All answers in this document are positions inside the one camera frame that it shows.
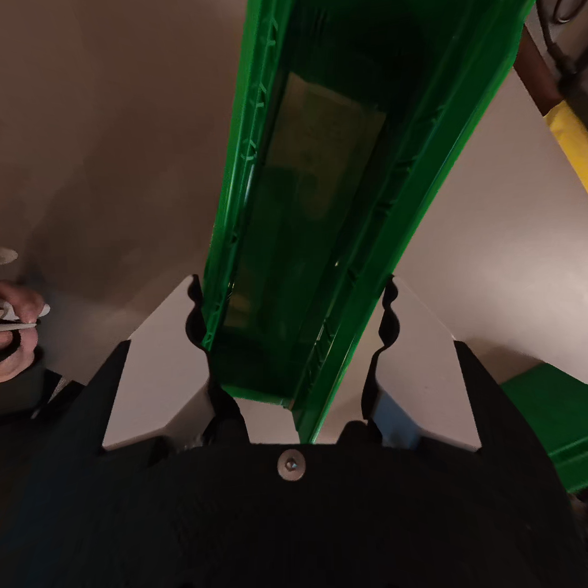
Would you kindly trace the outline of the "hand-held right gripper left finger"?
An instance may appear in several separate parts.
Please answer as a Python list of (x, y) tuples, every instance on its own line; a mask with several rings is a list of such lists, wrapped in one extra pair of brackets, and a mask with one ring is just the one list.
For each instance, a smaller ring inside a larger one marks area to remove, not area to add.
[(114, 450), (163, 437), (177, 450), (197, 445), (214, 417), (209, 360), (187, 335), (200, 314), (200, 284), (187, 276), (129, 337), (103, 445)]

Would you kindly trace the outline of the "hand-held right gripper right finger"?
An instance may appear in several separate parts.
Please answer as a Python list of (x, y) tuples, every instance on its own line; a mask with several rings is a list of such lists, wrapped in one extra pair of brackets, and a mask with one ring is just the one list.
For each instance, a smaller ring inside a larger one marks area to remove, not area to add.
[(361, 398), (364, 420), (384, 446), (413, 449), (422, 438), (470, 452), (481, 448), (450, 330), (395, 276), (381, 298), (380, 347)]

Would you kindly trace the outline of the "green plastic bin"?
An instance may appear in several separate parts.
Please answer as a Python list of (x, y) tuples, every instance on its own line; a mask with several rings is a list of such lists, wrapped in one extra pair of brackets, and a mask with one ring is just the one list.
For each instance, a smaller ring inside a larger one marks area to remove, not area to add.
[(220, 385), (316, 441), (534, 1), (248, 1), (203, 276)]
[(587, 384), (538, 364), (501, 388), (539, 438), (566, 490), (586, 490)]

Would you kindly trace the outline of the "person's left hand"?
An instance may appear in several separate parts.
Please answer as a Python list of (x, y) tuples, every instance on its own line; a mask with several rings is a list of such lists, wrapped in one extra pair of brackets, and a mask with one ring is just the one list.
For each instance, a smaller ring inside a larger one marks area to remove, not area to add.
[[(36, 291), (25, 286), (1, 281), (1, 299), (10, 303), (14, 313), (22, 323), (36, 323), (45, 302)], [(21, 341), (18, 349), (1, 361), (1, 382), (7, 382), (27, 370), (35, 361), (35, 349), (38, 345), (36, 327), (19, 331)]]

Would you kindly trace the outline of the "yellow tape strip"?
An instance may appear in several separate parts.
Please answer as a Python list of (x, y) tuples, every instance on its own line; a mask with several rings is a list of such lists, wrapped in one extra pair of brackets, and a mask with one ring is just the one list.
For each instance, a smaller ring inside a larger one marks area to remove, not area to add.
[(587, 128), (584, 123), (565, 100), (551, 108), (544, 120), (587, 190)]

